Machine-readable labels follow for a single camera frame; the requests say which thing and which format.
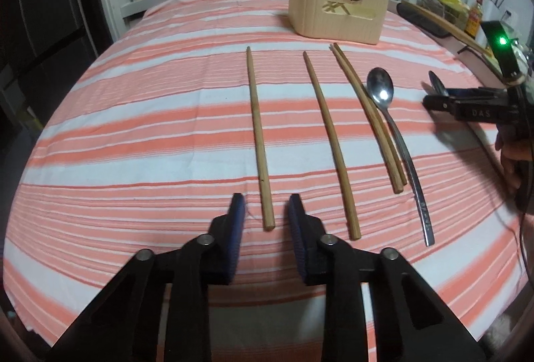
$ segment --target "utensil container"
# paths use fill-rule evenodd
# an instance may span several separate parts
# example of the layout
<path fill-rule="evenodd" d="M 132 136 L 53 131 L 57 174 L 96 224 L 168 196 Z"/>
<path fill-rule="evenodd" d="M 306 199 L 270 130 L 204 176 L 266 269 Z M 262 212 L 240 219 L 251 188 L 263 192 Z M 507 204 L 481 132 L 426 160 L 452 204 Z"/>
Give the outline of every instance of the utensil container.
<path fill-rule="evenodd" d="M 389 0 L 289 0 L 295 31 L 310 38 L 377 44 Z"/>

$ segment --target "chopstick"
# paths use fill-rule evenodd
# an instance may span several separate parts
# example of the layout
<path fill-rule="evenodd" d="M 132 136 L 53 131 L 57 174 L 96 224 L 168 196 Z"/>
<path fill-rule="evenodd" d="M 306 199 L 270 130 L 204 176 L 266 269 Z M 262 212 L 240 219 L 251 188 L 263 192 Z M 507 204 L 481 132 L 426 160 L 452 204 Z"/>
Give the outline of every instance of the chopstick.
<path fill-rule="evenodd" d="M 276 224 L 274 222 L 274 211 L 272 209 L 271 184 L 269 183 L 269 171 L 267 170 L 265 143 L 263 142 L 262 118 L 260 115 L 260 103 L 258 102 L 258 91 L 256 89 L 254 60 L 252 58 L 252 51 L 250 50 L 250 47 L 247 47 L 247 70 L 248 85 L 250 88 L 250 106 L 252 107 L 254 142 L 256 144 L 256 163 L 258 165 L 258 178 L 260 179 L 263 229 L 266 231 L 272 231 Z"/>
<path fill-rule="evenodd" d="M 330 147 L 332 148 L 334 163 L 341 187 L 343 207 L 345 209 L 345 216 L 349 226 L 349 237 L 351 240 L 357 240 L 361 238 L 360 224 L 358 222 L 358 215 L 356 214 L 356 205 L 354 204 L 354 196 L 352 195 L 352 189 L 350 187 L 349 175 L 346 172 L 345 161 L 343 160 L 341 147 L 339 145 L 339 141 L 337 140 L 334 123 L 330 117 L 328 105 L 326 104 L 325 96 L 322 95 L 321 85 L 319 84 L 319 80 L 317 80 L 311 60 L 306 52 L 303 53 L 303 56 L 304 62 L 306 62 L 306 68 L 308 69 L 308 74 L 310 75 L 311 83 L 313 84 L 313 89 L 315 90 L 315 95 L 317 96 L 317 101 L 319 102 L 322 119 L 325 122 L 326 132 L 328 133 L 328 139 L 330 141 Z"/>
<path fill-rule="evenodd" d="M 375 133 L 378 145 L 382 151 L 382 155 L 384 156 L 385 165 L 388 169 L 389 178 L 391 180 L 391 186 L 393 187 L 393 192 L 395 194 L 399 194 L 404 191 L 404 186 L 408 184 L 408 181 L 404 175 L 404 170 L 399 159 L 397 149 L 391 140 L 391 135 L 389 134 L 388 129 L 380 117 L 378 109 L 375 107 L 374 103 L 369 100 L 363 83 L 361 82 L 345 53 L 343 53 L 337 43 L 332 44 L 330 49 L 334 53 L 341 66 L 341 69 L 345 73 L 346 78 L 352 85 L 361 102 L 365 115 L 367 115 L 371 127 Z"/>

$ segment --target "person's hand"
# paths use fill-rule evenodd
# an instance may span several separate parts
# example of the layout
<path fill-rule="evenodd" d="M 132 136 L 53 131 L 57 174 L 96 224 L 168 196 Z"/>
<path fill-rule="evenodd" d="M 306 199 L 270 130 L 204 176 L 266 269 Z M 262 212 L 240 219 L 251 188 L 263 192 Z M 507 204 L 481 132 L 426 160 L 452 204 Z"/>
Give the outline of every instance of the person's hand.
<path fill-rule="evenodd" d="M 515 172 L 515 164 L 519 160 L 532 161 L 532 151 L 528 139 L 503 143 L 500 134 L 495 141 L 496 151 L 501 152 L 501 165 L 504 170 L 504 178 L 508 184 L 510 193 L 515 193 L 521 185 L 521 178 Z"/>

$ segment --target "metal bolt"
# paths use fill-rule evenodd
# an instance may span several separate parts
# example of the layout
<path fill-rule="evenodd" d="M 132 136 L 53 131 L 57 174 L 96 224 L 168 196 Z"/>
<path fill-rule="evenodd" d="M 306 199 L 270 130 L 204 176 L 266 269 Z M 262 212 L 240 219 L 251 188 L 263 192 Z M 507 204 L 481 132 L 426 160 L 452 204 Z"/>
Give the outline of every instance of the metal bolt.
<path fill-rule="evenodd" d="M 332 234 L 325 234 L 321 237 L 321 243 L 332 246 L 337 243 L 337 237 Z"/>
<path fill-rule="evenodd" d="M 197 237 L 197 243 L 202 244 L 202 246 L 209 246 L 214 241 L 215 239 L 211 234 L 200 234 L 200 236 Z"/>
<path fill-rule="evenodd" d="M 135 258 L 139 261 L 146 261 L 152 258 L 152 251 L 150 249 L 141 249 L 139 252 L 137 252 Z"/>
<path fill-rule="evenodd" d="M 387 258 L 387 259 L 397 259 L 399 257 L 399 253 L 393 249 L 393 247 L 387 247 L 384 249 L 384 252 L 382 252 L 382 254 Z"/>

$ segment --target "table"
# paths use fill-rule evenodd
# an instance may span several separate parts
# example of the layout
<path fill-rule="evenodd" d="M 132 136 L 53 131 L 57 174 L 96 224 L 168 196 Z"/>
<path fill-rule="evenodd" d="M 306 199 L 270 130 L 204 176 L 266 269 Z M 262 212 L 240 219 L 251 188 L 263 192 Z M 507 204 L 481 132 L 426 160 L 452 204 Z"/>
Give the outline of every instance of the table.
<path fill-rule="evenodd" d="M 296 35 L 288 0 L 170 0 L 113 44 L 43 131 L 7 228 L 4 281 L 21 320 L 53 344 L 130 256 L 180 247 L 242 192 L 237 275 L 210 289 L 215 361 L 319 360 L 324 288 L 295 268 L 284 204 L 348 239 L 326 130 L 302 58 L 308 51 L 340 138 L 373 252 L 394 246 L 479 338 L 516 296 L 517 213 L 466 127 L 421 105 L 432 69 L 448 86 L 479 82 L 451 53 L 392 13 L 376 46 L 341 43 L 360 77 L 380 66 L 391 115 L 413 156 L 436 244 L 426 248 L 409 186 L 391 190 L 376 140 L 330 41 Z M 246 68 L 254 54 L 277 227 L 263 232 Z M 488 147 L 494 126 L 481 135 Z M 370 359 L 372 313 L 364 291 Z"/>

